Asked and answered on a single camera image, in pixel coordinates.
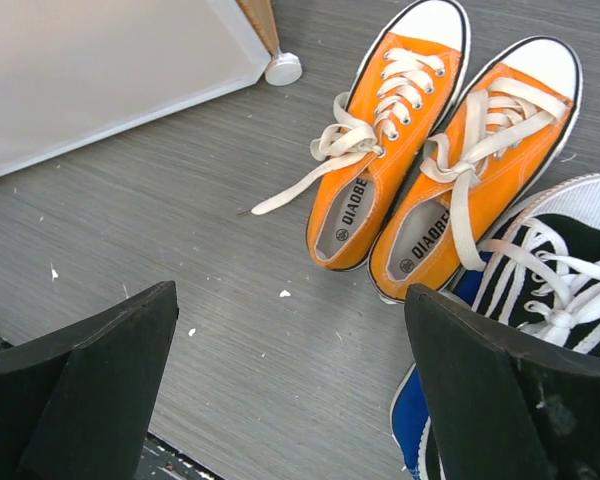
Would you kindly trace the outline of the blue sneaker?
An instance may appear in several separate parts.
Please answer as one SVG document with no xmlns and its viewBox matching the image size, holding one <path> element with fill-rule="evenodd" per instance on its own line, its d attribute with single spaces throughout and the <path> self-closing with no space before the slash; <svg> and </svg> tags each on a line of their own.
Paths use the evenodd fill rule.
<svg viewBox="0 0 600 480">
<path fill-rule="evenodd" d="M 390 407 L 390 427 L 412 479 L 444 479 L 418 369 L 413 363 Z"/>
</svg>

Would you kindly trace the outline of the orange sneaker one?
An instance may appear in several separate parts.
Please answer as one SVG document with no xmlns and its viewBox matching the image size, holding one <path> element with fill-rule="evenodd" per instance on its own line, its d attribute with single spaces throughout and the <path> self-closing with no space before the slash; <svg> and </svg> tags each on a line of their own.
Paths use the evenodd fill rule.
<svg viewBox="0 0 600 480">
<path fill-rule="evenodd" d="M 471 48 L 457 1 L 415 1 L 376 36 L 334 121 L 310 144 L 318 165 L 251 209 L 270 213 L 319 185 L 306 226 L 312 260 L 334 271 L 362 265 L 424 142 L 459 97 Z"/>
<path fill-rule="evenodd" d="M 446 128 L 426 140 L 415 181 L 373 244 L 368 271 L 383 301 L 484 269 L 479 242 L 564 148 L 582 77 L 575 50 L 549 36 L 510 45 L 476 74 Z"/>
</svg>

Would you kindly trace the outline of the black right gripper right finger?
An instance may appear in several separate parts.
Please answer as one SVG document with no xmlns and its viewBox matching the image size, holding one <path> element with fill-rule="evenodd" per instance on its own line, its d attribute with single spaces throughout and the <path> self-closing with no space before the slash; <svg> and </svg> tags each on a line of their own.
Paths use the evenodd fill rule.
<svg viewBox="0 0 600 480">
<path fill-rule="evenodd" d="M 600 479 L 600 359 L 423 285 L 404 305 L 430 417 L 425 479 Z"/>
</svg>

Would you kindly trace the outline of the black white sneaker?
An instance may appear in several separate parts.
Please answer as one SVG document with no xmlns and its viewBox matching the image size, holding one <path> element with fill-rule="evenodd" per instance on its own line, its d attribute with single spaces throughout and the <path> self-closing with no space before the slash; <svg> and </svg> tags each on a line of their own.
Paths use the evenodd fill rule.
<svg viewBox="0 0 600 480">
<path fill-rule="evenodd" d="M 600 173 L 525 200 L 481 249 L 474 312 L 600 358 Z"/>
</svg>

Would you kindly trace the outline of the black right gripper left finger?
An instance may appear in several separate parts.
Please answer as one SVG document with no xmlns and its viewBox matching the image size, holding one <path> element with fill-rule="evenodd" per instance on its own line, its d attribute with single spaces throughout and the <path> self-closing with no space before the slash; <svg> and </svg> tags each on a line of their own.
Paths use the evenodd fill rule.
<svg viewBox="0 0 600 480">
<path fill-rule="evenodd" d="M 178 319 L 160 282 L 27 343 L 0 339 L 0 479 L 132 479 Z"/>
</svg>

